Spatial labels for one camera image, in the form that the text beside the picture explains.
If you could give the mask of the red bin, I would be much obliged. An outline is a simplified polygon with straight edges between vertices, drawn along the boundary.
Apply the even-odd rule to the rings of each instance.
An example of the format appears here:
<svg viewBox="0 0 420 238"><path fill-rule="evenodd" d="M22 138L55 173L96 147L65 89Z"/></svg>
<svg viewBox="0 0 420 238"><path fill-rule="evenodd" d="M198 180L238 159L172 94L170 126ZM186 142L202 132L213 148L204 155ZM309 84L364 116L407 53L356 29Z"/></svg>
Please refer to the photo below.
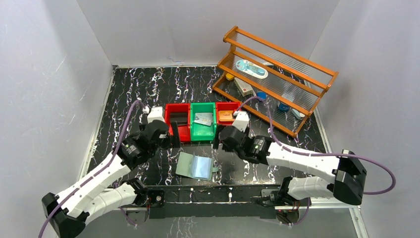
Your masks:
<svg viewBox="0 0 420 238"><path fill-rule="evenodd" d="M171 135L173 135L171 124L176 123L181 142L191 142L190 109L189 103L171 103L165 106L164 120L169 126Z"/></svg>
<svg viewBox="0 0 420 238"><path fill-rule="evenodd" d="M217 125L232 125L234 122L233 112L240 107L240 102L216 102Z"/></svg>

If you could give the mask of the green bin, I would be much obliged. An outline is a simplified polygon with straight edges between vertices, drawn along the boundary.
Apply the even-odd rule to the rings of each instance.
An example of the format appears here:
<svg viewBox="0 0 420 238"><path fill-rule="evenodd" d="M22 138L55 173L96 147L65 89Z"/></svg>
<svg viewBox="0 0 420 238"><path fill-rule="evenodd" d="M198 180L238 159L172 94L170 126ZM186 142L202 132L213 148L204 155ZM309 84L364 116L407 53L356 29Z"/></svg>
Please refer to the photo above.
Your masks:
<svg viewBox="0 0 420 238"><path fill-rule="evenodd" d="M215 103L191 103L190 106L191 141L213 141L217 127Z"/></svg>

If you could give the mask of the green card holder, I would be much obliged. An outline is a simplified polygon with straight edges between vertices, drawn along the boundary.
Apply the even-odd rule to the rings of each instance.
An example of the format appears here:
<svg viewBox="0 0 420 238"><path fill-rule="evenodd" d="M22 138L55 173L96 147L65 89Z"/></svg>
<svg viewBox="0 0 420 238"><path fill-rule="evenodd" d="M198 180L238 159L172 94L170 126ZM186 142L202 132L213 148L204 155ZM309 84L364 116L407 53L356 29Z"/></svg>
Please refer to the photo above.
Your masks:
<svg viewBox="0 0 420 238"><path fill-rule="evenodd" d="M218 172L218 168L214 167L213 164L213 158L181 152L175 173L192 179L209 181L212 174Z"/></svg>

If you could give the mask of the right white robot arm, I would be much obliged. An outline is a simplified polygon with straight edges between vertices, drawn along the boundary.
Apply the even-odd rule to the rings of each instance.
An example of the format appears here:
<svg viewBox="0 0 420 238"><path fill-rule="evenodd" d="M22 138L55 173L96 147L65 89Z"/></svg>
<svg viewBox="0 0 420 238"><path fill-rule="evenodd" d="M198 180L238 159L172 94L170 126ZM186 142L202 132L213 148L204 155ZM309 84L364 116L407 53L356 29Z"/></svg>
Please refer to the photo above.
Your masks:
<svg viewBox="0 0 420 238"><path fill-rule="evenodd" d="M350 205L361 205L367 171L352 152L322 156L314 151L280 146L267 136L250 137L234 126L217 129L214 147L234 152L253 164L287 167L311 174L307 178L286 177L278 192L262 197L268 205L292 204L306 198L331 198Z"/></svg>

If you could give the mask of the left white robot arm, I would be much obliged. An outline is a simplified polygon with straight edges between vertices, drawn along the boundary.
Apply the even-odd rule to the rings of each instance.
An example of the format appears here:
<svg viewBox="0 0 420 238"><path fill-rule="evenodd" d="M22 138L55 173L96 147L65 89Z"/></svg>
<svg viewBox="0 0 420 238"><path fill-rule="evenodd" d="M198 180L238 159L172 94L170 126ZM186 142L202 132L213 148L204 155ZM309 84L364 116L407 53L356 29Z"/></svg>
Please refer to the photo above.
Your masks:
<svg viewBox="0 0 420 238"><path fill-rule="evenodd" d="M75 238L94 219L125 205L145 206L152 201L150 191L134 178L105 191L119 178L144 164L157 151L181 145L176 122L154 120L140 131L118 141L117 146L95 169L58 194L42 198L46 221L58 237Z"/></svg>

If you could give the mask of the black card in bin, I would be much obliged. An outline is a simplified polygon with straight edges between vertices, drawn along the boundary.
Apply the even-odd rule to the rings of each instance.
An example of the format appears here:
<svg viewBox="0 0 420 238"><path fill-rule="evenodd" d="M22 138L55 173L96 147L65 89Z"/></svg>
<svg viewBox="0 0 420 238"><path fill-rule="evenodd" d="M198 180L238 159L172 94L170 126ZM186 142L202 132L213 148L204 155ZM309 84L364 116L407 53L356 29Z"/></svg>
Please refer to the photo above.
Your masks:
<svg viewBox="0 0 420 238"><path fill-rule="evenodd" d="M188 118L187 112L172 112L169 115L170 123L176 121L178 126L188 125Z"/></svg>

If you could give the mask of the orange card in bin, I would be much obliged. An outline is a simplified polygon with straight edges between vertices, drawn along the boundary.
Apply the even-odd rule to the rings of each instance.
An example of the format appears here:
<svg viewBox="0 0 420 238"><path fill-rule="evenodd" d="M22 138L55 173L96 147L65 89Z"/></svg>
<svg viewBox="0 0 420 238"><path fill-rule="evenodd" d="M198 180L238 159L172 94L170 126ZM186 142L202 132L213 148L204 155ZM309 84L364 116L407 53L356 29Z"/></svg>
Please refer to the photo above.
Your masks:
<svg viewBox="0 0 420 238"><path fill-rule="evenodd" d="M218 112L218 121L220 123L222 122L233 122L233 111L230 110L223 110Z"/></svg>

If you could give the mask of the dark blue round container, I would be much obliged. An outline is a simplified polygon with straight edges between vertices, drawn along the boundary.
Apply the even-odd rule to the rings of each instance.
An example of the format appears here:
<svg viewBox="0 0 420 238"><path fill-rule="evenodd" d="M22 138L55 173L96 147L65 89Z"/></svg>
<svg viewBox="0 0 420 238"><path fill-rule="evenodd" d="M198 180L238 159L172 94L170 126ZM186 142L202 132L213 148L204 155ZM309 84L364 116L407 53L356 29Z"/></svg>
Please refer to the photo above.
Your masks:
<svg viewBox="0 0 420 238"><path fill-rule="evenodd" d="M290 110L291 107L280 101L280 102L277 103L277 108L280 112L285 112L286 113Z"/></svg>

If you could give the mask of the light blue small item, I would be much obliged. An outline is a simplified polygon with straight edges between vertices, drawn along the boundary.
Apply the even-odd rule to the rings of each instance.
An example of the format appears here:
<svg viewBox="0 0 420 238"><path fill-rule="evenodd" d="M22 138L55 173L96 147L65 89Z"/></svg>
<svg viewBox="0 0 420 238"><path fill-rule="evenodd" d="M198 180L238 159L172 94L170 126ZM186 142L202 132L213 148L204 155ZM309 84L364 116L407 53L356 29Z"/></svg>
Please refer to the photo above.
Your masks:
<svg viewBox="0 0 420 238"><path fill-rule="evenodd" d="M299 112L296 109L291 109L291 112L296 119L303 119L306 116L305 114Z"/></svg>

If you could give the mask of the blue round item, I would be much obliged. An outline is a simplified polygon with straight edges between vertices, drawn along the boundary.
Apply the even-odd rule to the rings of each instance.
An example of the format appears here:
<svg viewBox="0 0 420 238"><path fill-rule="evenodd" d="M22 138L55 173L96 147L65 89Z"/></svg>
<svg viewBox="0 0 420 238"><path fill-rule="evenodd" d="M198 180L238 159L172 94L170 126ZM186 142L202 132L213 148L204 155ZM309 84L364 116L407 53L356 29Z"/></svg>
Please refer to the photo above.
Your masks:
<svg viewBox="0 0 420 238"><path fill-rule="evenodd" d="M267 94L265 92L262 92L262 91L258 91L256 93L256 96L257 96L259 101L264 101L267 98Z"/></svg>

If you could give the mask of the white small box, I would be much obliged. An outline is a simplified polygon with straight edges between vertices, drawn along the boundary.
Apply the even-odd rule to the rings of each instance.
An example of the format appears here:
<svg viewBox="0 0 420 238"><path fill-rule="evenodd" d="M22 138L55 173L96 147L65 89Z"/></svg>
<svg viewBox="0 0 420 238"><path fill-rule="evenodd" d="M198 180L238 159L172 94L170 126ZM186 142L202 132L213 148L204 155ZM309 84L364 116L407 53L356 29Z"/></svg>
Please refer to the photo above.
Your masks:
<svg viewBox="0 0 420 238"><path fill-rule="evenodd" d="M238 88L240 94L243 97L249 96L249 95L255 95L255 92L252 88L252 86L248 83L246 83L245 81L235 77L234 78L234 83L236 85L236 87Z"/></svg>

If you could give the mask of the orange wooden shelf rack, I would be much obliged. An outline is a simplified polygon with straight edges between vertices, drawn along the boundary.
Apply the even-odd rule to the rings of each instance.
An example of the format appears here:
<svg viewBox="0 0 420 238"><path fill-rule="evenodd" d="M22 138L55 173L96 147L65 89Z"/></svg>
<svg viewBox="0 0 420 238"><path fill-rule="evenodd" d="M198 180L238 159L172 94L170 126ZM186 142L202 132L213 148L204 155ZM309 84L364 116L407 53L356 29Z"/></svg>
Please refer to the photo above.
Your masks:
<svg viewBox="0 0 420 238"><path fill-rule="evenodd" d="M217 64L223 74L213 85L213 91L235 102L244 102L249 98L240 94L234 80L228 81L225 78L226 73L230 73L250 84L255 93L265 92L269 109L258 101L248 103L244 108L265 121L269 121L268 113L271 113L273 125L292 137L298 135L339 75L337 71L310 61L238 26L230 29L224 35L223 41L228 43L230 48ZM266 69L268 76L259 79L239 71L235 66L238 60L248 60ZM278 110L277 103L280 101L291 107L288 112ZM296 119L291 109L296 109L306 116Z"/></svg>

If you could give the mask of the yellow round item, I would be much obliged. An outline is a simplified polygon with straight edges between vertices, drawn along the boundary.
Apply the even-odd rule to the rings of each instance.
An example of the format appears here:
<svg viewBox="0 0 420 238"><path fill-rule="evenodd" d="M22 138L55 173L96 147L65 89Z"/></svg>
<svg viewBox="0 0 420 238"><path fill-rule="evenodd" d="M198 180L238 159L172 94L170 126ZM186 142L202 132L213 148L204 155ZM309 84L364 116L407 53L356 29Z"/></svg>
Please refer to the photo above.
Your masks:
<svg viewBox="0 0 420 238"><path fill-rule="evenodd" d="M226 75L225 75L225 78L228 80L228 81L232 81L233 79L234 79L234 75L232 75L232 74L230 74L230 73L226 73Z"/></svg>

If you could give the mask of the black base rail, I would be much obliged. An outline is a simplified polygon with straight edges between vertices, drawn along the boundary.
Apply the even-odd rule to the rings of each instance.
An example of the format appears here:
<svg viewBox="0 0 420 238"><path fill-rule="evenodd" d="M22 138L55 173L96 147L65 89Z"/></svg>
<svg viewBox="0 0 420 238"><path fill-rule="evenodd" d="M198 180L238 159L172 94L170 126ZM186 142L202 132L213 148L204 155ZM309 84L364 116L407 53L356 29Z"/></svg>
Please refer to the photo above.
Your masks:
<svg viewBox="0 0 420 238"><path fill-rule="evenodd" d="M152 219L259 217L296 222L302 202L283 202L277 185L150 186Z"/></svg>

